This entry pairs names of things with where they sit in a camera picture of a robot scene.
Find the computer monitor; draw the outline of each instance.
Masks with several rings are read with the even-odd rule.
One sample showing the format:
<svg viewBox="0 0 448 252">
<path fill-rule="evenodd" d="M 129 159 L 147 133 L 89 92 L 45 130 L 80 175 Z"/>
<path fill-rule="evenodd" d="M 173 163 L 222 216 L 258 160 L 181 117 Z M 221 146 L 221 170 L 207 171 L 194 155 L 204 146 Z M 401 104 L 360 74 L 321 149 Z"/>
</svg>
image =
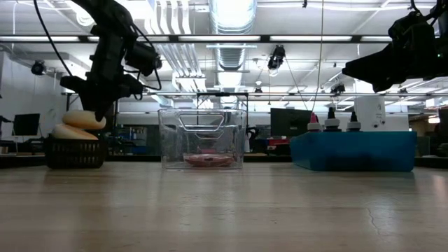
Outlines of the computer monitor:
<svg viewBox="0 0 448 252">
<path fill-rule="evenodd" d="M 448 137 L 448 109 L 439 109 L 439 129 L 437 135 L 439 137 Z"/>
<path fill-rule="evenodd" d="M 40 114 L 15 115 L 13 136 L 36 136 L 39 131 Z"/>
<path fill-rule="evenodd" d="M 271 136 L 295 137 L 308 131 L 311 111 L 271 108 Z"/>
</svg>

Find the blue tray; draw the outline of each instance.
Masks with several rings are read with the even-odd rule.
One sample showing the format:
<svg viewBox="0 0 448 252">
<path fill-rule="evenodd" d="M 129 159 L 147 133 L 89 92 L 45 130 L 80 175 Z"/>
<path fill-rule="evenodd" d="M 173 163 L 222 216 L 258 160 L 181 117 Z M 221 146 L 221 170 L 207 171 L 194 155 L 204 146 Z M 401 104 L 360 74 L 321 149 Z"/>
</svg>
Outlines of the blue tray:
<svg viewBox="0 0 448 252">
<path fill-rule="evenodd" d="M 410 172 L 416 132 L 309 132 L 290 141 L 294 164 L 314 171 Z"/>
</svg>

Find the black basket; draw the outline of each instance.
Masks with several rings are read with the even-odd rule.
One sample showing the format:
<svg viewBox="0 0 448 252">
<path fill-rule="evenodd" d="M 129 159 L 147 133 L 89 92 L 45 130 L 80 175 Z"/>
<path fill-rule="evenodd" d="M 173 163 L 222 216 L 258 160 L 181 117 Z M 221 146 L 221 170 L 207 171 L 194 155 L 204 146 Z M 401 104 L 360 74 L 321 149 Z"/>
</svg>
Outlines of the black basket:
<svg viewBox="0 0 448 252">
<path fill-rule="evenodd" d="M 107 143 L 100 140 L 45 140 L 45 159 L 51 169 L 100 168 L 107 155 Z"/>
</svg>

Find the transparent bin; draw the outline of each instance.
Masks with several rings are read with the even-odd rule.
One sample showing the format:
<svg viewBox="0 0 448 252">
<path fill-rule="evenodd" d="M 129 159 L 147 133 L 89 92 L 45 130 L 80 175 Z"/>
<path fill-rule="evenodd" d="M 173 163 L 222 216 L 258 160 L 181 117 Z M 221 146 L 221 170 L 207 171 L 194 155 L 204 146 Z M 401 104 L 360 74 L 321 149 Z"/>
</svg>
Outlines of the transparent bin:
<svg viewBox="0 0 448 252">
<path fill-rule="evenodd" d="M 237 109 L 159 110 L 165 169 L 241 169 L 246 112 Z"/>
</svg>

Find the red object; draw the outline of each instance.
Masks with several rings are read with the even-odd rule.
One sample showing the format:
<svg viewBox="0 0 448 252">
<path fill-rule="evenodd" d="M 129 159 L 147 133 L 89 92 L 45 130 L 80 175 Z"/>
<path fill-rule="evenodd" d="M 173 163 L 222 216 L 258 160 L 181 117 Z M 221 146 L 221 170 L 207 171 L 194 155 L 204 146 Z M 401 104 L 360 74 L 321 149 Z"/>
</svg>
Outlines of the red object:
<svg viewBox="0 0 448 252">
<path fill-rule="evenodd" d="M 268 146 L 274 146 L 279 144 L 289 144 L 289 139 L 269 139 Z"/>
<path fill-rule="evenodd" d="M 316 114 L 314 112 L 311 113 L 311 119 L 309 120 L 309 123 L 317 123 Z"/>
<path fill-rule="evenodd" d="M 226 155 L 197 154 L 186 155 L 183 159 L 194 167 L 229 167 L 235 159 Z"/>
</svg>

